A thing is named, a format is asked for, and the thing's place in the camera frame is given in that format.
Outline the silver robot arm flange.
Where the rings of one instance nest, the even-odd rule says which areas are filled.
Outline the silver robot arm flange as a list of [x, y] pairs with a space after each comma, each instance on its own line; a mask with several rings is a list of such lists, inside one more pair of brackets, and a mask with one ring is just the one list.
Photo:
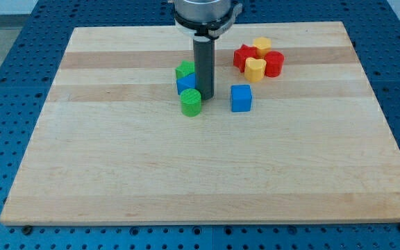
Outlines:
[[231, 0], [174, 0], [174, 19], [178, 29], [197, 42], [218, 39], [243, 11]]

